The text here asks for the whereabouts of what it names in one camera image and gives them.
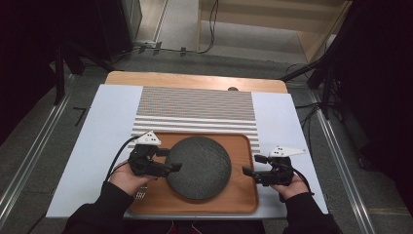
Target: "hand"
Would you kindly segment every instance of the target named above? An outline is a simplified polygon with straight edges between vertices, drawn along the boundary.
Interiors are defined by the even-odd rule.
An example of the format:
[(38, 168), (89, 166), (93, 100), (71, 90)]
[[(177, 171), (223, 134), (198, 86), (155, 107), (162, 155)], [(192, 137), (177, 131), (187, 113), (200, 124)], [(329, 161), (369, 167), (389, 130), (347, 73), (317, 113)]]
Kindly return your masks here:
[(115, 172), (109, 181), (131, 196), (136, 195), (137, 190), (144, 184), (157, 179), (151, 175), (137, 176), (131, 170), (129, 163), (121, 163), (115, 168)]
[(307, 185), (298, 175), (294, 175), (291, 183), (288, 186), (276, 185), (276, 184), (272, 184), (270, 186), (274, 188), (276, 191), (278, 191), (283, 196), (285, 201), (288, 198), (298, 195), (300, 193), (309, 192)]

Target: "white table surface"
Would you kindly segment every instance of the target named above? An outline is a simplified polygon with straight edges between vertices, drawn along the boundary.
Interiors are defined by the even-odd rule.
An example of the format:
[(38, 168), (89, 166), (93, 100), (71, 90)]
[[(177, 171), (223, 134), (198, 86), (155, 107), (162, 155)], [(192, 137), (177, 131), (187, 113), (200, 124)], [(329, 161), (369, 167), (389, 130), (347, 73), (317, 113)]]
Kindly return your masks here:
[[(73, 148), (56, 189), (47, 217), (69, 217), (85, 203), (93, 203), (109, 167), (122, 144), (131, 136), (131, 126), (138, 108), (141, 86), (101, 85), (91, 110)], [(301, 126), (289, 94), (251, 93), (260, 151), (263, 155), (277, 145), (307, 148)], [(128, 159), (125, 149), (118, 163)], [(309, 181), (314, 199), (323, 213), (327, 207), (309, 153), (291, 157), (292, 166)], [(271, 166), (254, 162), (254, 170), (268, 171)], [(263, 219), (286, 217), (285, 204), (271, 187), (257, 185), (259, 206), (252, 214), (146, 214), (126, 212), (125, 216), (152, 219)]]

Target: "round gray disc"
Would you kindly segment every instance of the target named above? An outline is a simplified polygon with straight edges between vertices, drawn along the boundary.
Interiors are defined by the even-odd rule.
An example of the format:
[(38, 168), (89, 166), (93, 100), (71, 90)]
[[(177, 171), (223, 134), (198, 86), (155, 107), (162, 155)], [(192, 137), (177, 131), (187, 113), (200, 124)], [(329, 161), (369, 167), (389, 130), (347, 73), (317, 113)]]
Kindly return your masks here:
[(231, 176), (231, 159), (221, 144), (205, 136), (187, 137), (170, 150), (166, 164), (182, 163), (177, 173), (168, 175), (169, 185), (190, 199), (215, 196)]

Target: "person's left hand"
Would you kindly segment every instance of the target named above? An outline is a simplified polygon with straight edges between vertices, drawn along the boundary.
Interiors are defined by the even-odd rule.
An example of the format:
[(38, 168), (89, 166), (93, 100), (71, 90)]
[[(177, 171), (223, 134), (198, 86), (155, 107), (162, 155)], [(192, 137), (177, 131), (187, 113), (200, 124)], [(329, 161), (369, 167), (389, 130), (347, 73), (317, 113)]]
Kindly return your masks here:
[(109, 182), (118, 186), (131, 196), (136, 195), (137, 190), (144, 184), (157, 179), (151, 175), (137, 176), (131, 170), (129, 163), (121, 163), (115, 168), (115, 172), (109, 179)]

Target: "metal rail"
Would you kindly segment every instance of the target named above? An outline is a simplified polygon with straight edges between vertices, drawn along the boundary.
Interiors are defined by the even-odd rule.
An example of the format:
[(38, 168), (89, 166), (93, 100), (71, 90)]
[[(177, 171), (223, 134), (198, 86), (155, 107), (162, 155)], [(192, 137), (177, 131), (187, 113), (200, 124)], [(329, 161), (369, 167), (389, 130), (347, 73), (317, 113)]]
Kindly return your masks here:
[(24, 188), (24, 185), (30, 177), (30, 174), (33, 171), (46, 143), (48, 142), (50, 135), (55, 129), (56, 123), (70, 98), (71, 90), (75, 84), (77, 77), (78, 75), (69, 75), (69, 77), (67, 78), (65, 87), (66, 94), (62, 98), (60, 104), (55, 105), (52, 108), (48, 119), (46, 120), (40, 133), (31, 145), (18, 171), (13, 177), (12, 182), (9, 184), (6, 191), (2, 194), (0, 199), (0, 230), (3, 228), (7, 217), (9, 216), (13, 206), (18, 200), (20, 192)]
[[(313, 102), (320, 102), (319, 97), (313, 91), (310, 91), (310, 96)], [(373, 223), (368, 214), (367, 208), (361, 198), (360, 193), (356, 187), (353, 176), (347, 166), (346, 159), (341, 151), (340, 144), (334, 134), (334, 131), (328, 120), (325, 120), (321, 110), (318, 111), (319, 122), (321, 124), (324, 135), (327, 139), (328, 146), (330, 147), (334, 162), (337, 166), (338, 173), (343, 181), (344, 188), (349, 196), (350, 204), (352, 205), (353, 212), (355, 213), (358, 226), (361, 233), (374, 234), (376, 233)]]

